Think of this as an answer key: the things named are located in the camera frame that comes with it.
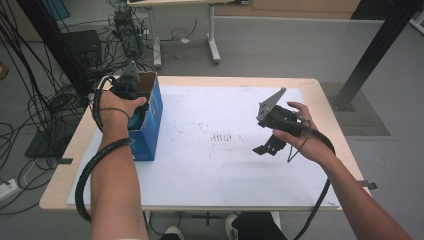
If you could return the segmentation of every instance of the white tabletop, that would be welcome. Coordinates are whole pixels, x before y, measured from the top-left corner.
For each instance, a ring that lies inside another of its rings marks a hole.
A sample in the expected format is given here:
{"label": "white tabletop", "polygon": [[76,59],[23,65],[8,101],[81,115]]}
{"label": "white tabletop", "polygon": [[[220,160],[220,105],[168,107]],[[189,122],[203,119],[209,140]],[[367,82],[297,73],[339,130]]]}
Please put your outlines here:
{"label": "white tabletop", "polygon": [[[314,206],[327,179],[317,164],[300,154],[287,163],[288,146],[276,156],[252,151],[271,136],[271,129],[257,124],[259,102],[279,90],[161,87],[164,108],[156,158],[135,163],[143,208],[281,210]],[[304,102],[295,88],[289,88],[278,105],[289,108],[287,101]],[[80,164],[74,188],[100,140],[98,131]],[[68,204],[75,204],[74,196],[71,191]],[[84,202],[90,203],[89,181]],[[321,206],[339,207],[332,189]]]}

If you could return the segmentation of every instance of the blue box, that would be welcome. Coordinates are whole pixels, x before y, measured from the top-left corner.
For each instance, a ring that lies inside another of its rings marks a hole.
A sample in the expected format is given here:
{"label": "blue box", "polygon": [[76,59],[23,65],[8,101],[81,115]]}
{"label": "blue box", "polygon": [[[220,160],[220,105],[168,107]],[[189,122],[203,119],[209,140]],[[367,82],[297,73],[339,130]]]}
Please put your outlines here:
{"label": "blue box", "polygon": [[131,145],[134,161],[153,161],[159,136],[162,118],[162,96],[159,81],[155,72],[140,72],[138,91],[151,92],[148,97],[149,109],[146,111],[140,130],[129,131],[130,138],[135,140]]}

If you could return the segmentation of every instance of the table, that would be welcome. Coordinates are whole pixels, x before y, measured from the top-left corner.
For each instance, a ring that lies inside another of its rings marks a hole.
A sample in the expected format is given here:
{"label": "table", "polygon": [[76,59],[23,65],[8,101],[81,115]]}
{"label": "table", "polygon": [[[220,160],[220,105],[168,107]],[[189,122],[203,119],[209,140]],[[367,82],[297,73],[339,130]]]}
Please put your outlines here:
{"label": "table", "polygon": [[134,8],[145,8],[147,10],[149,23],[150,23],[150,31],[152,33],[153,38],[153,64],[156,68],[160,68],[162,65],[161,52],[160,52],[160,40],[156,35],[156,27],[155,27],[155,16],[153,13],[154,6],[169,6],[169,5],[181,5],[181,4],[209,4],[209,33],[207,34],[209,48],[212,53],[212,58],[216,63],[221,61],[221,57],[218,52],[218,48],[215,42],[215,3],[226,3],[230,0],[143,0],[138,2],[130,2],[127,4],[129,7]]}
{"label": "table", "polygon": [[[321,89],[318,81],[314,79],[293,79],[293,78],[239,78],[239,77],[171,77],[160,76],[159,82],[161,86],[252,86],[252,87],[287,87],[300,89],[304,102],[309,106],[309,110],[314,118],[315,123],[320,131],[328,136],[337,151],[338,157],[343,161],[346,167],[351,171],[357,180],[362,180],[362,174],[356,164],[356,161],[349,149],[346,139],[334,117],[330,105]],[[82,156],[84,155],[91,139],[95,133],[96,125],[91,119],[90,111],[87,111],[80,125],[78,126],[65,154],[64,158],[72,158],[71,164],[61,164],[57,167],[52,180],[50,181],[40,206],[43,209],[50,210],[72,210],[75,206],[67,205],[66,201],[71,191],[73,182],[76,177],[78,167]],[[218,210],[217,208],[199,209],[195,206],[193,210]],[[146,208],[146,211],[178,211],[178,207],[160,209],[157,207]],[[230,210],[229,208],[221,208],[221,210]],[[293,208],[279,206],[278,208],[266,209],[268,211],[284,211],[284,210],[310,210],[310,208]]]}

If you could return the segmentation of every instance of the table leg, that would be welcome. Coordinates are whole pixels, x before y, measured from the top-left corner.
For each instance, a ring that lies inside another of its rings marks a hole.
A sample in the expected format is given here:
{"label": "table leg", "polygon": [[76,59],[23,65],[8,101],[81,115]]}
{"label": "table leg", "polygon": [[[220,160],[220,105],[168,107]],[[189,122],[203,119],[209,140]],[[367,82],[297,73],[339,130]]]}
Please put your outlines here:
{"label": "table leg", "polygon": [[153,15],[153,9],[152,7],[147,7],[147,16],[149,18],[150,22],[150,31],[152,34],[152,41],[153,41],[153,65],[156,68],[160,68],[162,65],[162,58],[160,54],[160,40],[159,37],[156,36],[156,28],[155,28],[155,17]]}
{"label": "table leg", "polygon": [[211,49],[212,58],[216,63],[219,63],[221,61],[221,57],[219,56],[218,48],[215,43],[215,22],[214,22],[214,16],[215,16],[215,6],[213,3],[209,4],[209,33],[207,34],[209,47]]}
{"label": "table leg", "polygon": [[421,14],[418,16],[417,19],[409,20],[409,23],[411,23],[412,26],[414,26],[422,34],[424,34],[424,27],[421,25],[423,22],[424,22],[424,10],[421,12]]}

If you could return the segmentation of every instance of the gray floor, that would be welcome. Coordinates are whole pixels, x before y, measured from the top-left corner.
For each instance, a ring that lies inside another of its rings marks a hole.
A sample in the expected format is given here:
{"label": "gray floor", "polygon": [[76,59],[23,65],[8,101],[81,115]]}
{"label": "gray floor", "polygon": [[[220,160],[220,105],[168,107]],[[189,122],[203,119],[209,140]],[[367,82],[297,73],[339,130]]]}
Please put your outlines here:
{"label": "gray floor", "polygon": [[[298,77],[321,82],[345,82],[381,26],[369,21],[317,21],[262,18],[217,18],[216,41],[222,61],[210,59],[204,33],[198,29],[190,43],[163,42],[163,66],[159,75]],[[424,38],[407,26],[362,92],[390,132],[384,137],[347,137],[364,177],[376,182],[374,198],[411,234],[424,235]],[[33,44],[42,55],[39,44]],[[5,50],[1,59],[10,64]],[[47,89],[48,84],[40,83]],[[26,119],[27,94],[16,71],[0,82],[0,122],[19,126]],[[16,178],[28,162],[23,156],[35,129],[25,129],[15,143],[1,178]],[[3,212],[36,202],[43,189],[28,193]],[[186,239],[226,239],[223,220],[194,220],[184,213],[181,229]],[[307,213],[281,212],[281,224],[291,239],[303,226]],[[174,213],[157,214],[154,227],[163,232],[178,222]],[[52,212],[38,207],[0,216],[1,239],[87,239],[89,224],[76,212]],[[152,239],[158,239],[152,233]],[[304,239],[355,239],[342,212],[320,212]]]}

